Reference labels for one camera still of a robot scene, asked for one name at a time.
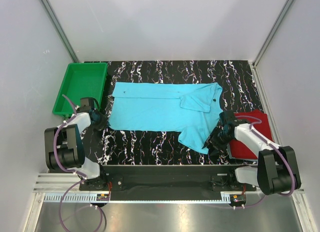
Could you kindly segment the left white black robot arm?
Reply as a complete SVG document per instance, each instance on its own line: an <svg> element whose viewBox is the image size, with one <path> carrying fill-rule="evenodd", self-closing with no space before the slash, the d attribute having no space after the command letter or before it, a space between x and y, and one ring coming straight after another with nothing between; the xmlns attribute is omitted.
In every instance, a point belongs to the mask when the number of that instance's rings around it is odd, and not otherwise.
<svg viewBox="0 0 320 232"><path fill-rule="evenodd" d="M108 121L99 111L99 103L93 97L85 97L76 106L67 97L73 114L59 126L44 131L45 162L49 170L73 173L84 180L83 184L97 190L108 185L108 178L101 165L85 156L81 133L92 128L102 131Z"/></svg>

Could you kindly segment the cyan polo shirt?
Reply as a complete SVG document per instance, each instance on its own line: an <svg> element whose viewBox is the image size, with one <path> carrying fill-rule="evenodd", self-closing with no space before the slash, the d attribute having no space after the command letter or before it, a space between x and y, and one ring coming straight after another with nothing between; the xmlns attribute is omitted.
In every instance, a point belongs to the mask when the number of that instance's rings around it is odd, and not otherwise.
<svg viewBox="0 0 320 232"><path fill-rule="evenodd" d="M222 92L218 83L118 82L109 126L122 131L179 132L181 144L207 154L204 144L219 121Z"/></svg>

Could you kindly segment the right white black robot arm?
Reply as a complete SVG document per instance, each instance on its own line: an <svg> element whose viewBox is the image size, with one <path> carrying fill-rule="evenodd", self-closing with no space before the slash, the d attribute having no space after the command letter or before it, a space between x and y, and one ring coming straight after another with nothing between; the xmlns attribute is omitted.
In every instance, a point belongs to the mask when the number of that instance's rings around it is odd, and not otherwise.
<svg viewBox="0 0 320 232"><path fill-rule="evenodd" d="M295 151L279 145L259 132L260 118L236 116L232 111L219 115L220 126L213 129L204 143L214 153L227 153L231 141L244 144L257 157L256 166L242 166L227 177L228 187L239 190L244 184L260 188L265 195L290 196L302 182Z"/></svg>

